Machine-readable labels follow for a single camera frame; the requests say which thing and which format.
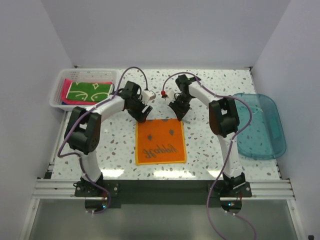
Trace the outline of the orange grey patterned towel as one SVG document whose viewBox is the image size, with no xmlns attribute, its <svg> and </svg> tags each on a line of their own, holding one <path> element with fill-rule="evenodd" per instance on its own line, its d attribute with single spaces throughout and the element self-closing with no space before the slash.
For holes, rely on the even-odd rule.
<svg viewBox="0 0 320 240">
<path fill-rule="evenodd" d="M 184 164 L 187 161 L 184 124 L 177 119 L 152 119 L 137 123 L 137 165 Z"/>
</svg>

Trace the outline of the yellow green patterned towel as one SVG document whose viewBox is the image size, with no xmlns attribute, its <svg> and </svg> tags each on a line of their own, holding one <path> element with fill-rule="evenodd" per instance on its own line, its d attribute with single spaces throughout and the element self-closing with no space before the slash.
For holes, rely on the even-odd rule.
<svg viewBox="0 0 320 240">
<path fill-rule="evenodd" d="M 72 82 L 66 92 L 71 101 L 98 103 L 109 97 L 114 85 L 105 82 Z"/>
</svg>

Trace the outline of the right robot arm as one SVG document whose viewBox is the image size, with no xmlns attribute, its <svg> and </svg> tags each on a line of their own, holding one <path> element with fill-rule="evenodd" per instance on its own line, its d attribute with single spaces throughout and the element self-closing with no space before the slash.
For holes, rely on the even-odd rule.
<svg viewBox="0 0 320 240">
<path fill-rule="evenodd" d="M 219 197 L 235 198 L 246 188 L 246 178 L 237 147 L 237 135 L 241 130 L 238 129 L 240 119 L 235 101 L 240 99 L 216 94 L 203 85 L 196 75 L 190 78 L 187 75 L 187 72 L 173 74 L 172 77 L 177 77 L 175 84 L 180 92 L 173 90 L 166 92 L 163 89 L 161 97 L 170 99 L 168 106 L 178 121 L 181 121 L 189 111 L 192 99 L 198 99 L 207 107 L 209 127 L 218 138 L 223 157 L 222 170 L 218 174 L 223 179 L 216 178 L 209 189 L 209 195 L 215 193 Z"/>
</svg>

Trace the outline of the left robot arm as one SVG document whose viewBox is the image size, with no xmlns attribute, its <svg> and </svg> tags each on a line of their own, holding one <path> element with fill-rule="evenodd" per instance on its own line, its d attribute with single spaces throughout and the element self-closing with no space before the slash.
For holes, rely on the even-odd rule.
<svg viewBox="0 0 320 240">
<path fill-rule="evenodd" d="M 79 159 L 81 178 L 74 183 L 76 197 L 108 196 L 109 186 L 99 168 L 96 151 L 103 121 L 127 111 L 137 122 L 144 123 L 152 110 L 148 102 L 155 97 L 153 91 L 142 90 L 137 83 L 128 81 L 107 99 L 86 108 L 77 106 L 71 111 L 63 144 L 68 144 Z"/>
</svg>

